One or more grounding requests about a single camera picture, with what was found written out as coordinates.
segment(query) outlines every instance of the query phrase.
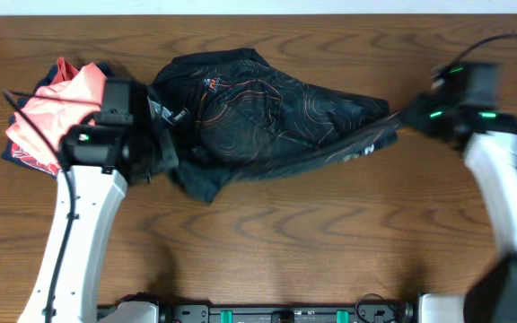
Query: pink cloth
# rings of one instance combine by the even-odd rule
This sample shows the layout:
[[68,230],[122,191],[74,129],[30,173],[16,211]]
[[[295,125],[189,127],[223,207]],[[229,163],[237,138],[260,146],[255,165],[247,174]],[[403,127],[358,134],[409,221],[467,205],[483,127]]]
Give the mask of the pink cloth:
[[[91,63],[77,72],[63,58],[59,58],[57,66],[59,71],[53,82],[59,81],[59,83],[40,87],[35,93],[36,95],[59,99],[85,100],[101,104],[107,77],[99,67]],[[73,77],[73,80],[61,82],[70,77]],[[22,109],[51,142],[55,150],[59,147],[61,137],[67,133],[72,125],[81,123],[82,119],[89,113],[99,110],[100,106],[95,104],[38,98],[31,98]],[[16,122],[5,131],[9,139],[18,144],[38,162],[57,165],[55,156],[37,133],[18,113],[15,113],[15,117]]]

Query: folded garment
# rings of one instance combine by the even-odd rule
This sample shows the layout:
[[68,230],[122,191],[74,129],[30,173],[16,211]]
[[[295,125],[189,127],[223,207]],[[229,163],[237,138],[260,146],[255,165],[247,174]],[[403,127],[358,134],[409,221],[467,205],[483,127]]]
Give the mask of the folded garment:
[[[72,66],[58,64],[59,73],[49,86],[41,86],[36,90],[38,96],[56,99],[69,99],[94,102],[82,104],[58,100],[31,98],[22,111],[39,127],[43,135],[58,149],[59,140],[69,128],[80,123],[92,112],[99,111],[102,101],[103,88],[107,79],[95,64],[84,66],[77,72]],[[37,133],[15,113],[16,122],[5,132],[7,136],[22,150],[44,165],[58,167],[55,155],[47,148]]]
[[169,175],[210,202],[228,181],[276,179],[397,141],[388,102],[303,83],[254,49],[177,57],[150,85],[169,112],[179,167]]
[[[107,63],[100,62],[97,66],[103,72],[103,74],[105,74],[105,76],[114,75]],[[33,93],[35,93],[41,86],[48,86],[63,81],[70,81],[78,73],[79,71],[75,67],[67,63],[61,57],[57,60],[56,65],[51,66],[47,75],[37,83],[35,89],[33,90]],[[20,98],[19,100],[17,100],[17,104],[20,108],[24,108],[27,104],[27,101],[28,99],[26,98]],[[15,115],[9,117],[9,126],[11,127],[13,124],[15,124]],[[1,158],[23,167],[46,172],[53,177],[55,177],[59,172],[59,167],[56,164],[41,163],[37,161],[37,159],[35,159],[28,152],[23,150],[17,143],[14,143],[12,140],[7,141],[7,146],[1,154]]]

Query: white wall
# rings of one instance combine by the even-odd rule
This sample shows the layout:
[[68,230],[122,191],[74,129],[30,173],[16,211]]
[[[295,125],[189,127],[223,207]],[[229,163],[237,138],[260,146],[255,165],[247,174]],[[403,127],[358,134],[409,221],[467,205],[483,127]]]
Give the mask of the white wall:
[[517,0],[0,0],[0,15],[517,13]]

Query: wooden surface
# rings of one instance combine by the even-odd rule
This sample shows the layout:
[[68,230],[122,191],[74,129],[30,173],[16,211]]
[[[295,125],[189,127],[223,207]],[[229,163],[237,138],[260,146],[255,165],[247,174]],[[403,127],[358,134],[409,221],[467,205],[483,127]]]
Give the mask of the wooden surface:
[[[0,17],[0,90],[30,91],[57,57],[107,60],[149,83],[173,57],[251,47],[308,83],[400,109],[429,71],[517,16]],[[473,58],[506,63],[517,113],[517,43]],[[11,109],[0,92],[0,153]],[[0,159],[0,322],[14,321],[39,271],[56,197],[47,175]],[[465,292],[495,249],[459,156],[411,131],[360,160],[228,186],[212,205],[165,177],[133,187],[113,225],[99,302],[128,293],[215,303],[355,302],[376,292]]]

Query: wooden table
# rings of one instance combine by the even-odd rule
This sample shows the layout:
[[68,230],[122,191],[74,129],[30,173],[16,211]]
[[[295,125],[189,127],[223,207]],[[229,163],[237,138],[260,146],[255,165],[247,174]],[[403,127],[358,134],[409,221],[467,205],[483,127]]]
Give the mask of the wooden table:
[[[108,61],[149,83],[173,57],[256,48],[307,83],[400,109],[430,69],[467,45],[517,32],[517,16],[0,17],[0,91],[30,91],[58,57]],[[517,43],[504,62],[517,113]],[[12,114],[0,92],[0,153]],[[54,211],[49,176],[0,159],[0,322],[15,321],[39,272]],[[129,190],[110,235],[99,302],[158,292],[214,303],[355,302],[465,292],[495,257],[478,188],[459,155],[410,130],[392,147],[290,179],[229,185],[212,205],[164,176]]]

